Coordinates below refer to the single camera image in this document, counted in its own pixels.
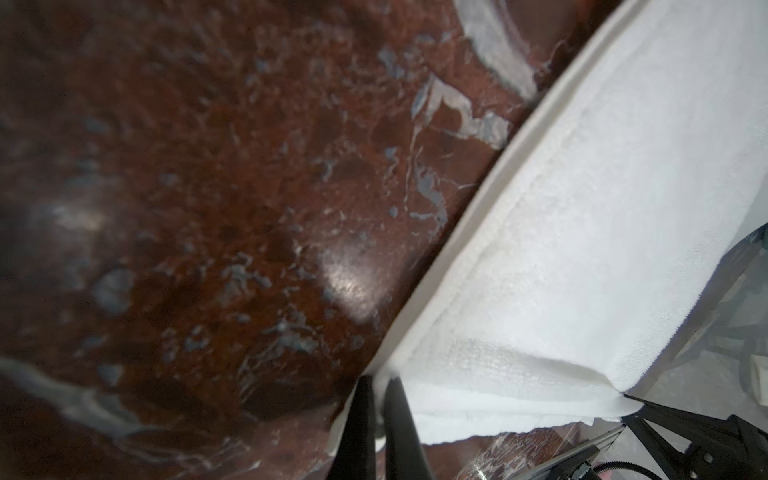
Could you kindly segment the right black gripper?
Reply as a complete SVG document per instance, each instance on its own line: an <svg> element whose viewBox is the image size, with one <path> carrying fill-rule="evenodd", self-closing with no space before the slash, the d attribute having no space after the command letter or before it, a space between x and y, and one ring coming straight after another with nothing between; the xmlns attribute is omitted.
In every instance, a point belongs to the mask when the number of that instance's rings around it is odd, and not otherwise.
<svg viewBox="0 0 768 480"><path fill-rule="evenodd" d="M723 420L645 401L623 423L669 479L767 477L767 433L737 415Z"/></svg>

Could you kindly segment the white towel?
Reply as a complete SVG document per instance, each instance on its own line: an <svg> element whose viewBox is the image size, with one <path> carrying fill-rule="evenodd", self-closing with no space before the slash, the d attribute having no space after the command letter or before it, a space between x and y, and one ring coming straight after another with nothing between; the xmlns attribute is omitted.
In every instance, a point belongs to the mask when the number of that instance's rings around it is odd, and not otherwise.
<svg viewBox="0 0 768 480"><path fill-rule="evenodd" d="M767 5L626 1L514 137L365 375L425 444L626 397L767 221Z"/></svg>

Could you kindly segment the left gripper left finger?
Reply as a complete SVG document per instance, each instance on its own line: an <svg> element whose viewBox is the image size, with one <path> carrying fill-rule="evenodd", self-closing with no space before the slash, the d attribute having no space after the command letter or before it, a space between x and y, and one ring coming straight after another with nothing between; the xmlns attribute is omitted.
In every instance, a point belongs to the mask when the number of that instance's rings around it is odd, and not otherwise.
<svg viewBox="0 0 768 480"><path fill-rule="evenodd" d="M375 479L375 431L372 378L363 376L355 388L339 447L326 479Z"/></svg>

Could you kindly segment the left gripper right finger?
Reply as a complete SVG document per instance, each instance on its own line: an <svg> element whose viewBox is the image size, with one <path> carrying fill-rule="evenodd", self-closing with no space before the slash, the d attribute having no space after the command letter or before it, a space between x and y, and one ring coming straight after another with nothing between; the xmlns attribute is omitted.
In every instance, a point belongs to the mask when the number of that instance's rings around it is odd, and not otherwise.
<svg viewBox="0 0 768 480"><path fill-rule="evenodd" d="M387 480L432 480L426 455L400 378L392 379L383 406Z"/></svg>

